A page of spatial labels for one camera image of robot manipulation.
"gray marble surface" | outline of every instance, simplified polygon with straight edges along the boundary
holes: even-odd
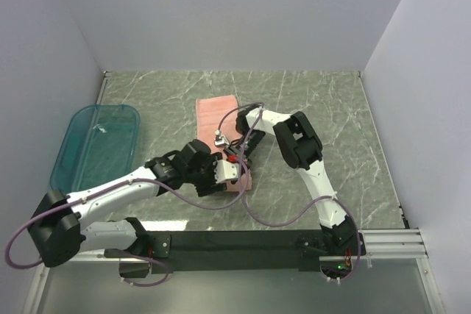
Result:
[[[280,113],[302,110],[323,142],[325,167],[338,197],[361,228],[403,228],[400,208],[356,72],[320,71],[133,71],[113,72],[102,104],[129,104],[141,115],[135,165],[196,137],[195,101],[233,94],[239,104],[266,102]],[[275,139],[266,136],[252,155],[249,204],[268,221],[296,215],[310,196],[297,173],[283,161]],[[233,193],[198,198],[191,185],[180,189],[208,204],[224,204]],[[163,228],[189,230],[266,229],[241,204],[200,210],[167,193],[115,211],[108,219],[136,216],[162,221]],[[285,227],[316,229],[315,207]]]

